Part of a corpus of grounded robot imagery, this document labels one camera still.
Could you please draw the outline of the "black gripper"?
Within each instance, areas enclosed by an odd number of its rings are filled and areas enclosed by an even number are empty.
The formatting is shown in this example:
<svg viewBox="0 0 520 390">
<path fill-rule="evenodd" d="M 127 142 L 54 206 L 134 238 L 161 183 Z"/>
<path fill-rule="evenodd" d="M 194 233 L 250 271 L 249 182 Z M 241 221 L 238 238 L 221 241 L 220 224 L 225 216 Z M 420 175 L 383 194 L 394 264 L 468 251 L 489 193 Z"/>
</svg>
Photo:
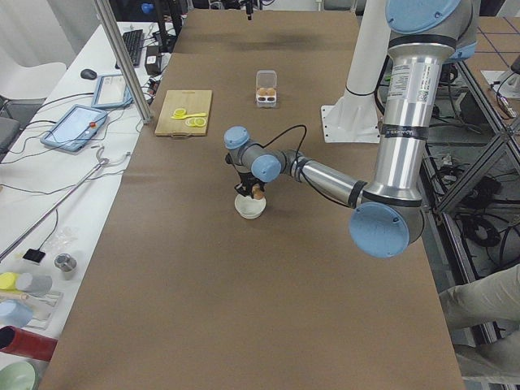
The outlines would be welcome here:
<svg viewBox="0 0 520 390">
<path fill-rule="evenodd" d="M 244 0 L 245 11 L 247 15 L 247 20 L 251 20 L 254 13 L 254 1 L 253 0 Z"/>
<path fill-rule="evenodd" d="M 242 197 L 246 196 L 246 191 L 252 191 L 254 185 L 256 185 L 256 197 L 265 197 L 265 191 L 262 187 L 262 181 L 253 175 L 250 171 L 238 171 L 240 183 L 237 184 L 234 189 Z"/>
</svg>

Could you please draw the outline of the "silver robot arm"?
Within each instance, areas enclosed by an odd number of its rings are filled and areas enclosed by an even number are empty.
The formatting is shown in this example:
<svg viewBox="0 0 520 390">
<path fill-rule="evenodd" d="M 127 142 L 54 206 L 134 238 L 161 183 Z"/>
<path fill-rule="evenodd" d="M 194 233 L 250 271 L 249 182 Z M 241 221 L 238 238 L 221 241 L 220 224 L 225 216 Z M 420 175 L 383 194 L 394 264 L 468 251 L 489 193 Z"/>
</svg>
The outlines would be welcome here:
<svg viewBox="0 0 520 390">
<path fill-rule="evenodd" d="M 376 258 L 401 254 L 422 234 L 417 179 L 442 67 L 476 47 L 477 1 L 369 1 L 344 96 L 323 114 L 335 142 L 377 141 L 372 181 L 355 180 L 304 156 L 271 150 L 241 126 L 223 137 L 227 163 L 240 177 L 236 211 L 246 219 L 265 209 L 264 186 L 285 174 L 353 209 L 349 233 Z"/>
</svg>

